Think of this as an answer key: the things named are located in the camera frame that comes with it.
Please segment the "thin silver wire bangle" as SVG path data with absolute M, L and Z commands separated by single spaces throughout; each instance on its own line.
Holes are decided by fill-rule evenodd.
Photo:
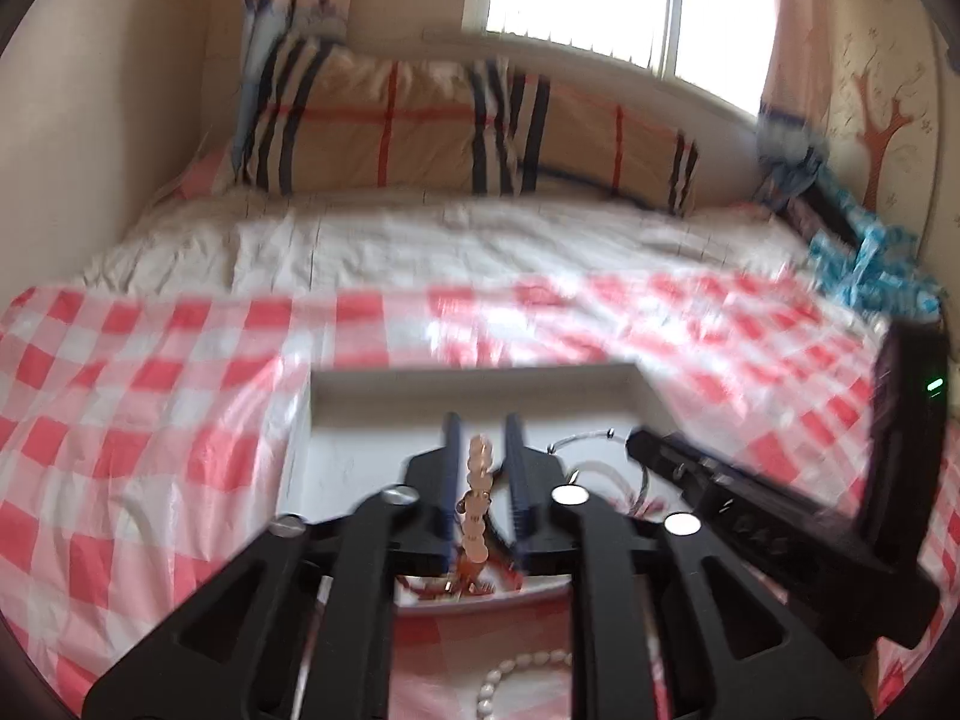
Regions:
M 583 444 L 583 442 L 608 442 L 608 444 L 620 445 L 623 449 L 623 456 L 626 460 L 631 460 L 630 454 L 626 451 L 626 437 L 620 436 L 615 429 L 605 429 L 605 431 L 590 431 L 590 433 L 573 434 L 573 436 L 563 437 L 555 440 L 545 447 L 545 452 L 552 457 L 558 457 L 560 450 L 571 447 L 574 444 Z M 640 466 L 640 481 L 631 484 L 626 476 L 620 472 L 619 468 L 610 465 L 603 460 L 585 460 L 576 465 L 570 466 L 566 470 L 566 483 L 578 484 L 579 478 L 583 473 L 597 473 L 607 478 L 610 483 L 615 484 L 625 501 L 625 514 L 629 517 L 638 518 L 646 511 L 647 496 L 651 489 L 651 476 L 646 466 Z

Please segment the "red white checkered plastic sheet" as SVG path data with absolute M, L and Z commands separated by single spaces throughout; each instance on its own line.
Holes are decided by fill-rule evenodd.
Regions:
M 272 516 L 309 371 L 631 361 L 690 436 L 822 499 L 862 489 L 874 335 L 793 277 L 119 298 L 2 320 L 2 610 L 53 694 L 94 679 Z

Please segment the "white shallow cardboard box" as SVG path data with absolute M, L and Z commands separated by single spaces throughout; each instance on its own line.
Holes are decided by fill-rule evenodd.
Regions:
M 349 514 L 363 499 L 398 483 L 410 457 L 443 444 L 444 419 L 457 415 L 462 436 L 505 447 L 508 415 L 524 424 L 527 445 L 545 452 L 573 434 L 638 426 L 675 431 L 674 418 L 638 367 L 630 362 L 584 366 L 464 369 L 464 371 L 314 371 L 293 413 L 277 509 L 308 522 Z M 560 450 L 566 470 L 585 460 L 619 468 L 631 484 L 640 465 L 608 442 Z M 651 475 L 644 516 L 659 520 L 680 509 L 680 496 Z M 579 483 L 625 513 L 615 484 L 597 473 Z

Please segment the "blue white checkered plastic bag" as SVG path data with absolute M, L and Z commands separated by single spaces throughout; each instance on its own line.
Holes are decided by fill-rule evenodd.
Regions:
M 814 190 L 823 199 L 809 242 L 818 289 L 863 316 L 937 322 L 942 288 L 919 266 L 918 238 L 857 203 L 825 164 L 804 197 L 809 206 Z

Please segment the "wardrobe with tree decal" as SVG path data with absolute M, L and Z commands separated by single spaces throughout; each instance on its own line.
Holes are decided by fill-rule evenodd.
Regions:
M 913 234 L 918 262 L 942 283 L 957 268 L 935 243 L 946 190 L 946 80 L 946 46 L 926 16 L 839 23 L 830 166 L 866 210 Z

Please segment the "right beige plaid pillow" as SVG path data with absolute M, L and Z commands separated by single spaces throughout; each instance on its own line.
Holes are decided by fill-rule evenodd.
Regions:
M 682 216 L 695 204 L 700 150 L 636 107 L 550 76 L 509 74 L 519 192 L 573 192 Z

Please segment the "beige plaid pillow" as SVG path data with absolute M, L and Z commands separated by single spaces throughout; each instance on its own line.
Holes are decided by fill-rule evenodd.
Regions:
M 700 150 L 636 107 L 550 76 L 509 74 L 519 192 L 573 192 L 682 216 L 695 204 Z
M 514 197 L 513 133 L 500 57 L 384 59 L 285 34 L 238 117 L 231 169 L 275 197 L 396 187 Z

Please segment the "white striped bed sheet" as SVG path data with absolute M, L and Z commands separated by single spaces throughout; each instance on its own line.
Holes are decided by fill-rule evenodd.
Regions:
M 158 203 L 76 281 L 122 296 L 252 296 L 700 266 L 777 277 L 805 257 L 802 239 L 754 205 L 672 218 L 558 195 L 231 190 Z

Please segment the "pink cloth by pillow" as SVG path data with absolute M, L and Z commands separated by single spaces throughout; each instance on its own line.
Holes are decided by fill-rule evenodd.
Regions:
M 156 192 L 156 202 L 212 197 L 233 183 L 229 146 L 221 145 L 197 156 L 176 179 Z

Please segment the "right pink cartoon curtain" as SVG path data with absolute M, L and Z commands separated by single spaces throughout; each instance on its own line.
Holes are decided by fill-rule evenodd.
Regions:
M 758 110 L 758 198 L 781 210 L 827 161 L 833 89 L 832 2 L 775 0 L 775 39 Z

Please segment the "left beige plaid pillow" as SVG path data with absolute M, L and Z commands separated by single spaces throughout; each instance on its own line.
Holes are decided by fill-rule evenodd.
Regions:
M 396 187 L 514 197 L 513 133 L 500 57 L 384 59 L 285 34 L 238 117 L 231 169 L 275 197 Z

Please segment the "window with white frame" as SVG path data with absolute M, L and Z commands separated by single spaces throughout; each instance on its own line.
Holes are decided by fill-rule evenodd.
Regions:
M 470 36 L 522 37 L 619 60 L 754 117 L 775 0 L 466 0 Z

